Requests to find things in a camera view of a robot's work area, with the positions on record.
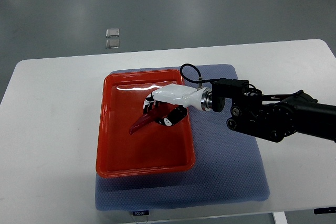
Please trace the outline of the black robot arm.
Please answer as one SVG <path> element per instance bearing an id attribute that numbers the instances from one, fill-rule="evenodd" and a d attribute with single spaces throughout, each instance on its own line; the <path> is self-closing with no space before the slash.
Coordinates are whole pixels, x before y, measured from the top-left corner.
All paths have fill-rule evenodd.
<path id="1" fill-rule="evenodd" d="M 192 106 L 200 111 L 222 112 L 226 99 L 231 99 L 231 117 L 227 127 L 239 133 L 279 143 L 294 133 L 335 141 L 335 106 L 320 104 L 299 90 L 293 94 L 264 95 L 247 80 L 210 79 L 211 88 L 196 81 L 197 88 L 169 84 L 152 91 L 144 100 L 143 113 L 148 114 L 163 104 L 177 107 L 157 120 L 173 126 Z"/>

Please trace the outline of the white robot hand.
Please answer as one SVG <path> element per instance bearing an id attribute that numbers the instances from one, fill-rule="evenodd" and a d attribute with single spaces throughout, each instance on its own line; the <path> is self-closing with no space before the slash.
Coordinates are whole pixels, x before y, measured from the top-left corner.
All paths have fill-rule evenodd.
<path id="1" fill-rule="evenodd" d="M 148 95 L 143 102 L 143 113 L 151 110 L 151 117 L 155 123 L 164 126 L 174 126 L 188 114 L 187 107 L 193 106 L 200 111 L 209 111 L 206 97 L 210 94 L 209 88 L 196 89 L 179 84 L 169 84 Z M 170 111 L 170 105 L 178 105 Z"/>

